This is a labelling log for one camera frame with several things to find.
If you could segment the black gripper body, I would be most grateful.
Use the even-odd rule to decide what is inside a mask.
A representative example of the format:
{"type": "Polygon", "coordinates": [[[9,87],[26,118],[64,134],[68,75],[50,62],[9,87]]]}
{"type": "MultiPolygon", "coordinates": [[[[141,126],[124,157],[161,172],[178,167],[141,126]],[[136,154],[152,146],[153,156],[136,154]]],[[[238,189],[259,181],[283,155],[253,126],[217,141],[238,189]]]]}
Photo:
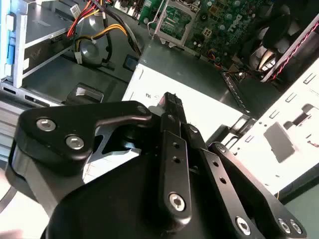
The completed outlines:
{"type": "Polygon", "coordinates": [[[237,239],[203,173],[190,172],[192,217],[178,232],[159,207],[159,158],[131,159],[66,196],[46,228],[48,239],[237,239]]]}

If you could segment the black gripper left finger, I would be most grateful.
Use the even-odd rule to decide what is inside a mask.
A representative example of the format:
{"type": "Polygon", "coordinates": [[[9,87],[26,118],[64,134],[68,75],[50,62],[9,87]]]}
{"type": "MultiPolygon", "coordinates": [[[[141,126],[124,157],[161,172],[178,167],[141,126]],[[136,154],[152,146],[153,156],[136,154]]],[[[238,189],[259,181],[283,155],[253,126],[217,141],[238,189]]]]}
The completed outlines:
{"type": "Polygon", "coordinates": [[[101,159],[113,134],[134,143],[158,146],[158,207],[177,225],[191,219],[187,144],[181,137],[186,118],[181,100],[165,93],[160,116],[136,101],[33,108],[18,118],[5,175],[12,187],[35,199],[28,184],[30,161],[53,178],[71,178],[87,162],[101,159]]]}

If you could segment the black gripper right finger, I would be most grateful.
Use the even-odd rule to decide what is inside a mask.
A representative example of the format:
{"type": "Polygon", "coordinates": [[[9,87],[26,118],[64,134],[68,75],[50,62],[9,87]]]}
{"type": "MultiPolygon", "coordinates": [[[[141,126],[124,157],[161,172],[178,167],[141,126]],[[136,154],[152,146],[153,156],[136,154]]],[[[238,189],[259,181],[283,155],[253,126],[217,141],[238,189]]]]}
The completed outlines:
{"type": "Polygon", "coordinates": [[[205,219],[216,239],[305,239],[306,229],[221,143],[183,125],[205,219]]]}

